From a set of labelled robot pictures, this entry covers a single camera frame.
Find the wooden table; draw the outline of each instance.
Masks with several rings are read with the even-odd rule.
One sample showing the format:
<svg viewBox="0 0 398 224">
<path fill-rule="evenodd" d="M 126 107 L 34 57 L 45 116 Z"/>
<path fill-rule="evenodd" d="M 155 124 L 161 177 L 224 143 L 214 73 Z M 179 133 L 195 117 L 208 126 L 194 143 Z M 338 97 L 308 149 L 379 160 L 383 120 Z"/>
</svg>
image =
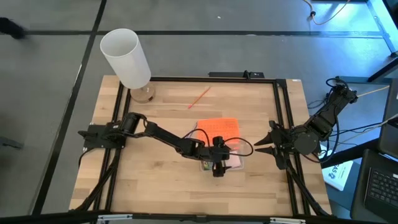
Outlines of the wooden table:
<svg viewBox="0 0 398 224">
<path fill-rule="evenodd" d="M 277 121 L 272 85 L 263 83 L 152 82 L 155 98 L 146 104 L 131 101 L 129 111 L 142 113 L 149 121 L 183 136 L 199 119 L 230 117 L 239 121 L 241 137 L 252 144 L 262 139 Z M 93 115 L 95 124 L 111 121 L 119 80 L 104 76 Z M 295 125 L 308 119 L 300 80 L 287 80 Z M 188 105 L 211 86 L 200 101 Z M 124 90 L 122 102 L 126 97 Z M 287 117 L 282 98 L 284 121 Z M 70 208 L 76 208 L 97 184 L 104 150 L 84 156 Z M 331 212 L 319 164 L 302 157 L 305 183 L 314 198 Z M 295 188 L 299 211 L 302 203 Z M 104 208 L 104 199 L 100 208 Z M 200 170 L 200 162 L 183 158 L 173 148 L 151 138 L 127 139 L 122 150 L 112 211 L 212 215 L 292 215 L 286 172 L 276 167 L 272 156 L 255 152 L 244 158 L 243 170 L 227 171 L 222 178 Z"/>
</svg>

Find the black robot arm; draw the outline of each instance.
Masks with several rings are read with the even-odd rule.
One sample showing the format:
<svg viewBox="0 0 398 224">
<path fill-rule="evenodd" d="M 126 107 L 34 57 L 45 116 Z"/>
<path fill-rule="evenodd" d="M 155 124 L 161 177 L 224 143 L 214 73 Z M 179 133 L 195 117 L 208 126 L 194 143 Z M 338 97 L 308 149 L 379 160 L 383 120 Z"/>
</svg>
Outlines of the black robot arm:
<svg viewBox="0 0 398 224">
<path fill-rule="evenodd" d="M 317 215 L 328 214 L 312 197 L 311 193 L 294 170 L 289 156 L 286 155 L 292 152 L 299 152 L 304 155 L 312 152 L 320 152 L 319 142 L 328 139 L 333 130 L 333 126 L 338 121 L 338 114 L 348 103 L 354 103 L 357 99 L 356 91 L 350 90 L 347 85 L 333 86 L 328 95 L 326 104 L 303 125 L 296 126 L 292 129 L 285 129 L 275 121 L 269 121 L 271 132 L 269 132 L 264 139 L 254 144 L 255 146 L 260 146 L 274 143 L 274 147 L 260 148 L 256 149 L 256 151 L 271 154 L 275 157 L 277 167 L 280 170 L 286 169 L 291 174 Z"/>
<path fill-rule="evenodd" d="M 141 133 L 136 133 L 140 120 L 143 121 L 145 130 Z M 128 113 L 122 121 L 108 123 L 102 133 L 80 131 L 79 134 L 86 141 L 101 139 L 108 142 L 121 142 L 125 137 L 150 137 L 173 147 L 177 153 L 185 158 L 212 162 L 214 177 L 223 177 L 225 171 L 229 169 L 229 167 L 223 165 L 223 161 L 229 159 L 229 151 L 231 149 L 225 144 L 221 136 L 214 137 L 213 146 L 209 147 L 199 139 L 180 138 L 159 127 L 156 123 L 148 121 L 143 114 L 139 113 Z"/>
</svg>

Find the black cable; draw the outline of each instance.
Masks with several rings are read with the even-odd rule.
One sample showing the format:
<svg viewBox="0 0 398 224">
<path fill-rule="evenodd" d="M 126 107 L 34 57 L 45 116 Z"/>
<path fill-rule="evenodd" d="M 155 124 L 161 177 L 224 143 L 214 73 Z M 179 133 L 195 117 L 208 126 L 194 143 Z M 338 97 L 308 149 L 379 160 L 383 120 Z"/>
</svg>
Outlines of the black cable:
<svg viewBox="0 0 398 224">
<path fill-rule="evenodd" d="M 320 161 L 315 161 L 315 160 L 309 158 L 308 156 L 306 156 L 306 155 L 304 155 L 304 154 L 302 154 L 302 155 L 303 155 L 304 158 L 308 159 L 308 160 L 311 161 L 311 162 L 314 162 L 314 163 L 321 163 Z"/>
<path fill-rule="evenodd" d="M 355 144 L 355 143 L 344 143 L 344 142 L 338 142 L 338 144 L 347 144 L 347 145 L 354 145 L 354 146 L 358 146 L 358 144 Z"/>
<path fill-rule="evenodd" d="M 316 106 L 310 106 L 310 105 L 312 105 L 312 104 L 314 104 L 314 103 L 316 103 L 316 102 L 321 102 L 321 103 L 317 104 Z M 315 108 L 318 108 L 319 106 L 321 106 L 321 105 L 324 104 L 324 103 L 325 103 L 325 100 L 315 100 L 315 101 L 313 101 L 313 102 L 307 104 L 307 108 L 308 108 L 308 109 L 315 109 Z"/>
<path fill-rule="evenodd" d="M 90 205 L 93 203 L 94 199 L 98 196 L 98 194 L 101 192 L 101 189 L 107 183 L 109 177 L 115 170 L 115 164 L 116 164 L 116 159 L 115 157 L 113 158 L 111 164 L 109 167 L 106 169 L 104 176 L 102 176 L 98 183 L 95 185 L 94 189 L 90 192 L 90 194 L 86 197 L 86 199 L 81 203 L 79 207 L 77 207 L 75 210 L 83 210 L 87 211 L 90 207 Z"/>
<path fill-rule="evenodd" d="M 186 138 L 188 135 L 190 135 L 191 133 L 194 133 L 195 131 L 201 131 L 201 132 L 205 133 L 206 140 L 207 140 L 207 146 L 210 147 L 209 135 L 207 135 L 206 131 L 203 130 L 203 129 L 201 129 L 201 128 L 196 128 L 196 129 L 194 129 L 194 130 L 188 132 L 188 133 L 187 133 L 186 135 L 184 135 L 184 137 L 182 137 L 182 138 Z"/>
<path fill-rule="evenodd" d="M 372 127 L 372 126 L 375 126 L 375 125 L 378 125 L 378 124 L 381 124 L 381 122 L 374 123 L 374 124 L 368 124 L 368 125 L 365 125 L 365 126 L 362 126 L 362 127 L 358 127 L 358 128 L 353 128 L 353 129 L 348 129 L 348 130 L 341 130 L 340 134 L 344 134 L 344 133 L 347 133 L 347 132 L 349 132 L 349 131 L 353 131 L 353 132 L 355 132 L 355 133 L 362 133 L 362 132 L 365 132 L 365 130 L 360 131 L 360 132 L 356 132 L 355 130 L 362 129 L 362 128 L 367 128 L 367 127 L 370 127 L 369 129 L 371 129 L 371 128 L 374 128 L 374 127 Z"/>
<path fill-rule="evenodd" d="M 80 157 L 79 157 L 79 163 L 78 163 L 78 168 L 80 167 L 80 163 L 81 163 L 81 159 L 83 158 L 83 156 L 87 153 L 87 152 L 91 152 L 91 150 L 92 149 L 87 149 L 85 152 L 83 152 L 83 154 L 82 155 L 80 155 Z"/>
<path fill-rule="evenodd" d="M 228 142 L 229 140 L 233 140 L 233 139 L 239 139 L 239 140 L 242 140 L 242 141 L 246 142 L 250 146 L 251 152 L 249 154 L 228 153 L 229 155 L 246 157 L 246 156 L 250 156 L 251 154 L 253 154 L 253 152 L 254 152 L 253 145 L 246 139 L 239 138 L 239 137 L 234 137 L 234 138 L 229 138 L 229 139 L 225 140 L 224 143 Z"/>
<path fill-rule="evenodd" d="M 339 79 L 339 78 L 329 78 L 329 79 L 326 80 L 326 85 L 328 85 L 328 86 L 330 86 L 330 87 L 335 87 L 335 86 L 329 84 L 329 81 L 330 81 L 330 80 L 334 80 L 334 81 L 336 81 L 337 83 L 339 83 L 339 82 L 343 83 L 343 84 L 346 86 L 347 90 L 348 90 L 348 84 L 347 84 L 344 80 L 341 80 L 341 79 Z"/>
<path fill-rule="evenodd" d="M 355 133 L 364 133 L 365 131 L 367 131 L 367 130 L 370 130 L 370 129 L 372 129 L 372 128 L 381 128 L 381 126 L 380 127 L 370 127 L 370 128 L 365 128 L 364 130 L 362 130 L 362 131 L 354 131 Z"/>
<path fill-rule="evenodd" d="M 144 119 L 144 120 L 143 120 L 143 123 L 144 123 L 144 127 L 147 128 L 148 120 Z"/>
</svg>

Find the pencil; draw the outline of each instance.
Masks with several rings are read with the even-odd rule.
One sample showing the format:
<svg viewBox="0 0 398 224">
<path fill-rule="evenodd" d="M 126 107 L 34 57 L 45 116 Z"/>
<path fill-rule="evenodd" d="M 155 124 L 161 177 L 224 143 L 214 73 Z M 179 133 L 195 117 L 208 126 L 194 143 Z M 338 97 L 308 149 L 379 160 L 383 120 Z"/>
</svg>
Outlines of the pencil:
<svg viewBox="0 0 398 224">
<path fill-rule="evenodd" d="M 188 106 L 188 109 L 190 109 L 195 103 L 197 103 L 197 101 L 198 101 L 201 97 L 203 97 L 203 95 L 204 95 L 205 93 L 207 93 L 207 91 L 209 91 L 210 88 L 211 88 L 211 86 L 210 86 L 209 88 L 207 88 L 207 90 L 205 90 L 200 96 L 198 96 L 198 98 L 195 99 L 195 101 L 194 101 L 191 105 Z"/>
</svg>

